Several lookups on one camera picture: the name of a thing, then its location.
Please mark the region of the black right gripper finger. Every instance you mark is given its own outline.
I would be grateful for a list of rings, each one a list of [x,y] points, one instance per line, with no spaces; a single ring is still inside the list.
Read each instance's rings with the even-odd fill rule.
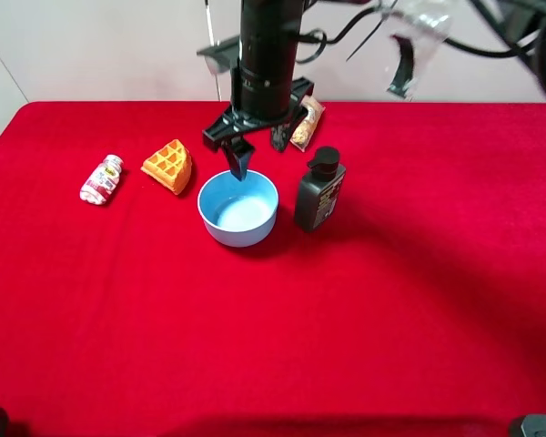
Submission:
[[[293,132],[297,128],[295,123],[286,123],[271,128],[270,143],[277,152],[284,152],[288,147]]]

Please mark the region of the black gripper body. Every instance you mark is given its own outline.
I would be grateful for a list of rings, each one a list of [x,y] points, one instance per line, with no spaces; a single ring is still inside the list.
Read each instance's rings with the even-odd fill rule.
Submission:
[[[242,75],[240,67],[231,70],[231,98],[227,109],[203,133],[203,143],[213,151],[218,151],[223,142],[234,137],[259,130],[270,129],[286,123],[297,126],[307,115],[307,110],[301,105],[305,96],[311,96],[314,83],[305,77],[294,79],[291,83],[288,110],[281,117],[265,120],[249,114],[241,107]]]

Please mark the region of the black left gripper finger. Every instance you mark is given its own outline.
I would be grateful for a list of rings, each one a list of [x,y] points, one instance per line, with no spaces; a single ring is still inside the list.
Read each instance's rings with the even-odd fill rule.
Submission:
[[[234,137],[220,146],[229,166],[230,173],[239,181],[243,181],[248,173],[250,159],[255,152],[254,147],[243,137]]]

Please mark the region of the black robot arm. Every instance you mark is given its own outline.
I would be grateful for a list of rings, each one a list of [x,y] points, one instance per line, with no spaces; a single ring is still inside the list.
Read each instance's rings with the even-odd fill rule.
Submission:
[[[240,35],[197,51],[212,72],[230,73],[229,106],[203,131],[203,142],[223,151],[238,180],[246,177],[254,153],[246,134],[269,129],[272,147],[282,152],[308,114],[302,100],[314,84],[293,77],[305,4],[243,1]]]

